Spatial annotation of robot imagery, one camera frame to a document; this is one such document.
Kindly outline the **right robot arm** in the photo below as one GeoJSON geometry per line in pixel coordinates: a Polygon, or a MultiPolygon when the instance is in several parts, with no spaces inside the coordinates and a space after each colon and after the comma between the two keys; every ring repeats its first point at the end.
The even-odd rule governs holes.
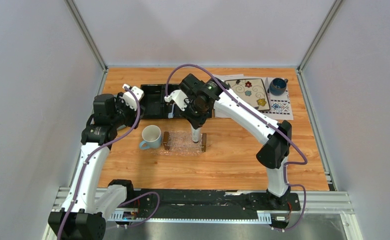
{"type": "Polygon", "coordinates": [[[276,210],[285,206],[291,190],[285,183],[284,170],[292,138],[291,124],[288,121],[279,123],[261,114],[240,99],[228,84],[218,79],[203,82],[190,73],[179,84],[176,94],[178,98],[175,103],[181,109],[181,115],[190,122],[194,143],[199,142],[200,129],[211,110],[219,110],[263,145],[256,159],[266,168],[268,203],[276,210]]]}

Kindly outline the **grey white toothpaste tube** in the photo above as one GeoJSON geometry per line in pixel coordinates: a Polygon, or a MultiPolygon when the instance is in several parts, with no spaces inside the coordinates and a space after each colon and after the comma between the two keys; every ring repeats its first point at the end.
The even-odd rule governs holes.
{"type": "Polygon", "coordinates": [[[191,128],[192,141],[194,143],[198,143],[202,139],[201,135],[201,127],[199,128],[191,128]]]}

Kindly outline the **light blue mug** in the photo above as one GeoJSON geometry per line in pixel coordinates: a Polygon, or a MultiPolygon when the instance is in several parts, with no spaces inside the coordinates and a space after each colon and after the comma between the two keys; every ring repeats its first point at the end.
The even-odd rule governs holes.
{"type": "Polygon", "coordinates": [[[162,132],[160,127],[149,125],[142,131],[142,142],[139,144],[141,150],[158,149],[162,144],[162,132]]]}

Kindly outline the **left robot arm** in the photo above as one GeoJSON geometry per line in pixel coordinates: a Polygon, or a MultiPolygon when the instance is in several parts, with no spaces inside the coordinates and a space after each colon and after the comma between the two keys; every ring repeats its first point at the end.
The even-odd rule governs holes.
{"type": "Polygon", "coordinates": [[[53,211],[48,224],[59,240],[101,240],[106,222],[121,204],[130,207],[136,195],[130,181],[113,180],[107,191],[96,199],[100,174],[112,145],[119,141],[118,129],[127,126],[129,135],[138,127],[144,108],[143,92],[128,90],[117,95],[97,95],[93,113],[81,134],[80,159],[75,178],[60,210],[53,211]]]}

